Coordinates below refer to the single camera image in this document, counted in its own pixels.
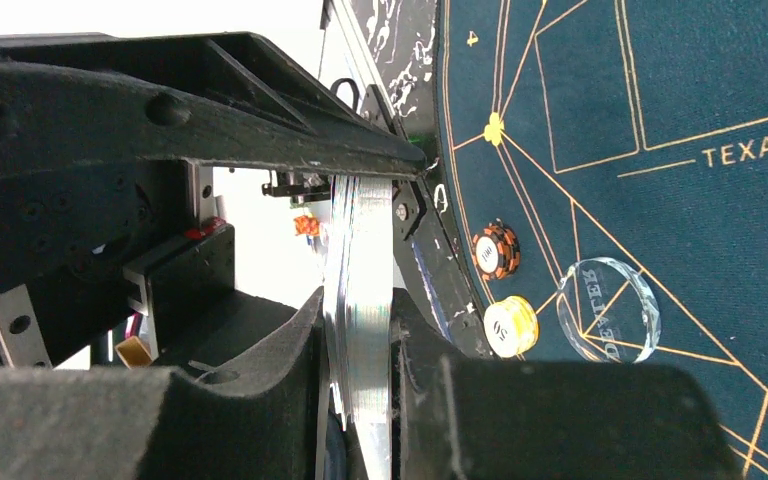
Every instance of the red component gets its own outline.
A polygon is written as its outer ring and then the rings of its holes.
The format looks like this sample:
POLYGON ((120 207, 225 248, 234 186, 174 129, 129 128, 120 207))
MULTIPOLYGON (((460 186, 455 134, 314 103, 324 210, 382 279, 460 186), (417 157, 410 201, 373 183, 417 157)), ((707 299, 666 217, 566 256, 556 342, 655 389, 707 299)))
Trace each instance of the red component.
POLYGON ((192 240, 201 240, 202 238, 212 234, 217 228, 225 225, 225 220, 219 217, 213 217, 208 220, 201 228, 201 230, 194 228, 184 232, 184 236, 192 240))
POLYGON ((296 224, 296 235, 319 236, 319 220, 316 217, 302 215, 293 219, 296 224))

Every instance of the screw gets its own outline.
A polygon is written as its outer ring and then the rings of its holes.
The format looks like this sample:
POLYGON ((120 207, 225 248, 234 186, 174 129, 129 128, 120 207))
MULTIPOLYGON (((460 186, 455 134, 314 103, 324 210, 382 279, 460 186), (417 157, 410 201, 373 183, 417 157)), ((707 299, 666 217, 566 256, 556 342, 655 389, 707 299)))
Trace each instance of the screw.
POLYGON ((51 205, 55 212, 68 212, 72 208, 72 195, 69 192, 61 192, 54 197, 51 205))
POLYGON ((116 179, 113 181, 113 189, 114 190, 124 190, 125 184, 127 182, 125 181, 125 174, 120 173, 116 175, 116 179))
POLYGON ((42 253, 48 250, 49 247, 51 247, 51 238, 48 235, 42 234, 31 244, 31 251, 42 253))
POLYGON ((29 202, 25 205, 22 205, 22 207, 19 209, 19 214, 22 216, 22 220, 26 222, 33 222, 39 219, 44 209, 45 207, 43 207, 39 202, 29 202))
POLYGON ((408 219, 408 206, 404 203, 400 203, 398 207, 396 207, 396 217, 402 222, 408 219))
POLYGON ((75 272, 77 273, 84 273, 90 268, 90 264, 92 263, 92 258, 82 258, 75 262, 75 272))

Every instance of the yellow poker chip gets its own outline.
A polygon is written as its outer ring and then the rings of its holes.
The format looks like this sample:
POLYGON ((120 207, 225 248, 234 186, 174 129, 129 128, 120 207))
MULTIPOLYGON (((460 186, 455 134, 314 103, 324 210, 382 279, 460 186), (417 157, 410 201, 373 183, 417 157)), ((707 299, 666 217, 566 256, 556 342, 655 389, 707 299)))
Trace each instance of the yellow poker chip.
POLYGON ((484 312, 484 334, 496 355, 511 358, 537 344, 540 327, 528 301, 514 295, 487 308, 484 312))

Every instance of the black cable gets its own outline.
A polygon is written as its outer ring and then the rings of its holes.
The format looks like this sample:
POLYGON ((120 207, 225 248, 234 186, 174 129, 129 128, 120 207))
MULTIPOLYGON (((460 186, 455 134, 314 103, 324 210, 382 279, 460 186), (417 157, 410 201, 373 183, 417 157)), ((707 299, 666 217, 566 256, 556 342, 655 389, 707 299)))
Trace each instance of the black cable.
POLYGON ((143 324, 143 315, 141 313, 135 313, 134 314, 134 322, 131 325, 131 336, 133 337, 139 337, 140 336, 140 327, 143 324))
POLYGON ((358 107, 360 106, 360 89, 357 86, 357 83, 351 78, 341 78, 334 83, 331 84, 331 93, 334 95, 337 95, 337 93, 340 91, 340 87, 343 84, 348 84, 349 88, 352 89, 352 110, 357 112, 358 107))

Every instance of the orange component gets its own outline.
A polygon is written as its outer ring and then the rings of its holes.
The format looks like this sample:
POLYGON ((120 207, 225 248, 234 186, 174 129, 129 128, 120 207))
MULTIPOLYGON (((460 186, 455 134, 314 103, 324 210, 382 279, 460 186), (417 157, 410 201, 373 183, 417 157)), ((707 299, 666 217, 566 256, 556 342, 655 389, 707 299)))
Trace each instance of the orange component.
POLYGON ((319 220, 312 215, 302 215, 293 219, 296 224, 296 235, 319 236, 319 220))
POLYGON ((472 237, 472 261, 484 280, 497 280, 511 275, 521 261, 519 242, 514 232, 500 220, 484 227, 472 237), (482 262, 478 260, 479 243, 483 243, 482 262))

